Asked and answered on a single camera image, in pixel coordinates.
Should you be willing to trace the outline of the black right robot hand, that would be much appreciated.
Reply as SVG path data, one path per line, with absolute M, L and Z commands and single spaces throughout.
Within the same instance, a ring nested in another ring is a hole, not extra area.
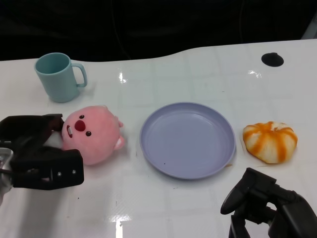
M 317 216 L 304 197 L 276 184 L 276 179 L 252 168 L 224 200 L 221 214 L 231 215 L 229 237 L 248 238 L 246 221 L 266 223 L 271 238 L 315 238 Z

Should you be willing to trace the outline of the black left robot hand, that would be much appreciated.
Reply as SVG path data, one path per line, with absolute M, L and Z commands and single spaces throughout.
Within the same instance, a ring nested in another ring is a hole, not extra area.
M 61 132 L 61 114 L 9 116 L 0 122 L 1 179 L 18 188 L 55 190 L 84 182 L 83 158 L 77 149 L 45 143 Z

